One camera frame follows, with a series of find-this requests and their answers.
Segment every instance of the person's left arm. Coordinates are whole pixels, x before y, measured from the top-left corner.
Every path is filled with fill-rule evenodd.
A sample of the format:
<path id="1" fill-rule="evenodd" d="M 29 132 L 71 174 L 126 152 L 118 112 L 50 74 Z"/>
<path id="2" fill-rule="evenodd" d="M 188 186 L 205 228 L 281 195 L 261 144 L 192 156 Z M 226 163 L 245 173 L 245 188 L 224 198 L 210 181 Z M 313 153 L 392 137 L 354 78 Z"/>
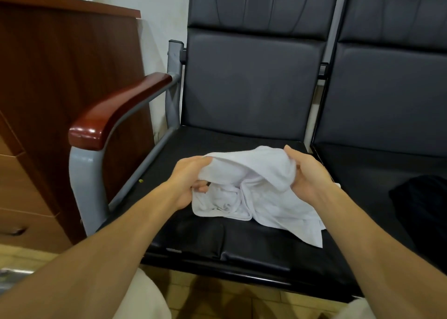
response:
<path id="1" fill-rule="evenodd" d="M 207 191 L 197 177 L 211 160 L 180 160 L 168 181 L 119 219 L 1 296 L 0 318 L 112 318 L 159 229 L 191 202 L 191 188 Z"/>

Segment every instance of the wooden cabinet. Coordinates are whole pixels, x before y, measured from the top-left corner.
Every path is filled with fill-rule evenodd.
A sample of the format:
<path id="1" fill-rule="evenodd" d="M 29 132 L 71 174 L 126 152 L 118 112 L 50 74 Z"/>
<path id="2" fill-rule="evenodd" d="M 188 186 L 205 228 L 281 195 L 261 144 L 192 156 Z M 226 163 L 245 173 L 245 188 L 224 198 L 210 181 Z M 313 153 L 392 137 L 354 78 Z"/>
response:
<path id="1" fill-rule="evenodd" d="M 83 0 L 0 0 L 0 243 L 60 252 L 85 237 L 68 129 L 90 104 L 144 77 L 138 17 Z M 112 135 L 109 200 L 154 146 L 151 135 L 149 107 Z"/>

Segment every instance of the drawer handle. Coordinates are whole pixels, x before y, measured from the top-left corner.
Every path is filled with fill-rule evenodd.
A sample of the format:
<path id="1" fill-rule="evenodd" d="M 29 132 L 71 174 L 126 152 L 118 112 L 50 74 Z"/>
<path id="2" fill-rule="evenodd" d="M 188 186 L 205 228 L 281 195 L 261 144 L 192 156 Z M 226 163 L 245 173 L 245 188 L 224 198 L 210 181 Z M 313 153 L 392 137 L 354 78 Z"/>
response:
<path id="1" fill-rule="evenodd" d="M 0 231 L 0 235 L 7 235 L 9 237 L 18 237 L 18 236 L 22 235 L 23 233 L 25 233 L 26 230 L 27 230 L 27 228 L 19 228 L 19 229 L 15 230 L 13 232 L 10 232 L 10 233 Z"/>

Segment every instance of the white pants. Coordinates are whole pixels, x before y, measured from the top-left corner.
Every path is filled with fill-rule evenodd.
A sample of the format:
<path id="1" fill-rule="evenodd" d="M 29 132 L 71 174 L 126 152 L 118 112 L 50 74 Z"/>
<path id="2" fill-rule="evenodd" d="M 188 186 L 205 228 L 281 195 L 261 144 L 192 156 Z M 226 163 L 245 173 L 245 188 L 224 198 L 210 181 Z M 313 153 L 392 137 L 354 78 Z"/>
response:
<path id="1" fill-rule="evenodd" d="M 357 299 L 334 319 L 375 318 L 366 300 Z M 158 287 L 138 268 L 114 319 L 171 319 L 171 311 Z"/>

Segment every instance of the glossy red-brown armrest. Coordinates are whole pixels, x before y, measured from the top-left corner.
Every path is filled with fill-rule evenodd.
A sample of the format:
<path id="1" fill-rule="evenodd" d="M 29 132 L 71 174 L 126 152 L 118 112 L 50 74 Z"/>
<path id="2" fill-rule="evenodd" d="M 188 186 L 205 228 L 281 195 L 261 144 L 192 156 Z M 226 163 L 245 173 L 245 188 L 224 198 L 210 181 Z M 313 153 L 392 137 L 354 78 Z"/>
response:
<path id="1" fill-rule="evenodd" d="M 102 150 L 115 123 L 125 113 L 171 82 L 172 77 L 169 74 L 152 73 L 140 82 L 98 101 L 70 127 L 70 145 L 92 151 Z"/>

